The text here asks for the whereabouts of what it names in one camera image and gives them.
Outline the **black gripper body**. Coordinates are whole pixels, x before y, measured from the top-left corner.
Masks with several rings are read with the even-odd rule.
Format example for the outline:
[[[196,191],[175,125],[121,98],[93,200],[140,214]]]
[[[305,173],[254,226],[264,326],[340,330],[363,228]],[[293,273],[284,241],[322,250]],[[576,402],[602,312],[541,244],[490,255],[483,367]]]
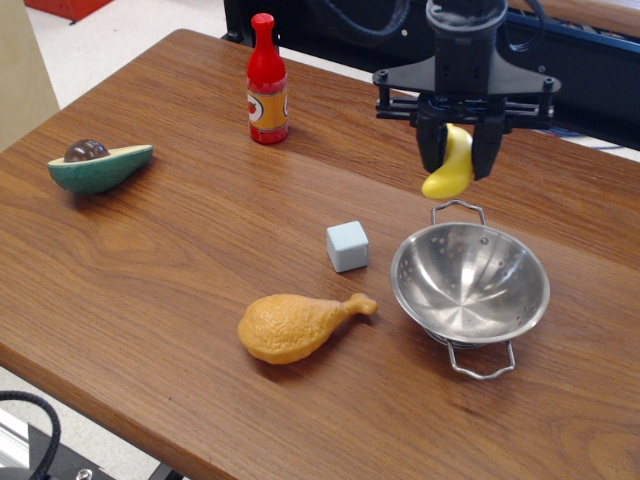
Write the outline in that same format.
[[[502,117],[504,131],[547,128],[561,82],[504,60],[497,51],[505,4],[428,4],[434,55],[374,73],[377,116],[416,122],[422,110],[448,123]]]

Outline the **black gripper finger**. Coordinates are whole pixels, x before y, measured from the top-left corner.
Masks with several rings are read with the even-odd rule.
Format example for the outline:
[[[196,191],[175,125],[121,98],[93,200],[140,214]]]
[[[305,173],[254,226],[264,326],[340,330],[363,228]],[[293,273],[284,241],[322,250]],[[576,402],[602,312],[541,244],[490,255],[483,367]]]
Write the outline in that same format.
[[[488,117],[475,126],[472,142],[472,164],[476,181],[491,174],[500,151],[503,134],[504,119],[502,117]]]
[[[424,169],[434,173],[444,164],[448,140],[446,123],[427,112],[418,111],[416,139]]]

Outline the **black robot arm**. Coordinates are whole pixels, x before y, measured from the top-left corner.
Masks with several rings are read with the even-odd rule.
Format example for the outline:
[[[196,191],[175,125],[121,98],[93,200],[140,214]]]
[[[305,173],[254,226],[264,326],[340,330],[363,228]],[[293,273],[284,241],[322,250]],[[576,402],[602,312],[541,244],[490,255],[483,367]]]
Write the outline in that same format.
[[[561,83],[501,57],[496,42],[506,16],[504,1],[430,1],[433,56],[374,73],[378,117],[406,120],[415,128],[426,171],[444,163],[448,123],[473,126],[477,180],[490,175],[504,135],[550,126]]]

